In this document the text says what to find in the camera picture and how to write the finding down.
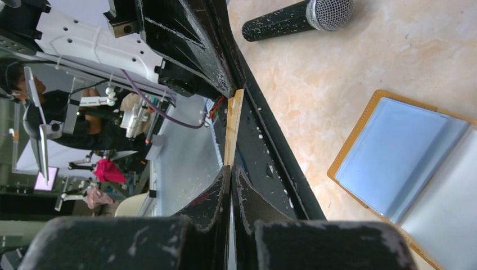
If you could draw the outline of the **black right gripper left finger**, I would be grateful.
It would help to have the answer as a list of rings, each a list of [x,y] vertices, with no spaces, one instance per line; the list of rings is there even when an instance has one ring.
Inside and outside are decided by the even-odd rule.
[[[227,269],[231,213],[231,167],[223,166],[213,183],[175,217],[186,217],[178,269]]]

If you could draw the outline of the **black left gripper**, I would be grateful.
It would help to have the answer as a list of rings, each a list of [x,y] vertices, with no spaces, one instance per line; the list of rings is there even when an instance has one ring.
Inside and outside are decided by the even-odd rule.
[[[245,76],[227,1],[109,0],[103,15],[115,38],[139,35],[158,55],[231,98]]]

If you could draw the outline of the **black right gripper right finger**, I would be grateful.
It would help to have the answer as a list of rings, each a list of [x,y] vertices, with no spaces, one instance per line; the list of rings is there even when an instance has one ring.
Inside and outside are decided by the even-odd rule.
[[[269,269],[269,248],[263,228],[270,222],[288,222],[289,216],[273,206],[251,184],[241,166],[231,170],[237,269]]]

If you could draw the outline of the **yellow leather card holder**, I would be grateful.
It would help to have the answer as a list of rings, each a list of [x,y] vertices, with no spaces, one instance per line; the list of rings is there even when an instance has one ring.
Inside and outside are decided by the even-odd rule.
[[[327,175],[433,268],[476,268],[475,119],[377,90]]]

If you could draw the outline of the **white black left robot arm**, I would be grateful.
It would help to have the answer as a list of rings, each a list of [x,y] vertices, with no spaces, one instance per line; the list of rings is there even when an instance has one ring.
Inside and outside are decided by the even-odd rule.
[[[104,16],[95,26],[48,1],[2,1],[1,47],[124,69],[184,96],[245,86],[225,1],[110,1]]]

